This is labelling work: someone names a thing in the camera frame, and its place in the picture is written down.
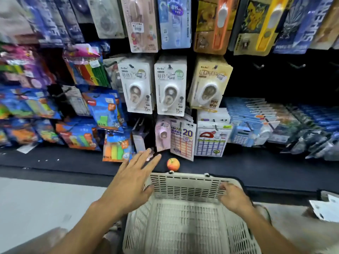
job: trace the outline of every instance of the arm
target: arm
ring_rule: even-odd
[[[49,254],[90,254],[114,222],[124,214],[145,204],[153,186],[143,186],[158,164],[161,155],[153,158],[143,169],[150,149],[140,152],[130,161],[124,161],[102,197],[93,202],[74,228]]]
[[[224,195],[219,196],[221,203],[230,211],[240,216],[251,230],[258,242],[261,252],[265,254],[302,254],[289,240],[282,236],[252,206],[242,189],[230,183],[222,183]]]

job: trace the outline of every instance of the person's left hand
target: person's left hand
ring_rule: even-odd
[[[143,190],[146,179],[158,164],[161,154],[155,156],[143,169],[151,149],[136,154],[130,162],[124,161],[113,181],[97,201],[108,213],[117,216],[132,212],[145,204],[153,192],[153,185]]]

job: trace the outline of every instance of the apple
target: apple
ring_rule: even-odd
[[[170,158],[167,161],[167,167],[169,170],[177,171],[180,167],[180,162],[176,158]]]

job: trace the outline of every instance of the shelf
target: shelf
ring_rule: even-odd
[[[222,158],[194,157],[194,162],[162,152],[155,172],[167,172],[169,158],[180,161],[179,172],[209,173],[232,176],[246,187],[315,192],[319,189],[339,192],[339,162],[308,159],[303,156],[279,154],[275,149],[245,148],[228,144]],[[3,148],[0,165],[47,169],[76,173],[115,175],[119,163],[102,162],[102,153],[70,149],[64,146],[39,145],[27,154]]]

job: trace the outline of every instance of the yellow package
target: yellow package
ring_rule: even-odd
[[[239,0],[199,0],[194,51],[226,53]]]
[[[324,21],[309,46],[311,49],[328,50],[339,35],[339,0],[334,0]]]
[[[248,0],[234,55],[268,55],[288,3],[289,0]]]
[[[192,109],[217,112],[233,67],[222,56],[200,56],[189,90]]]

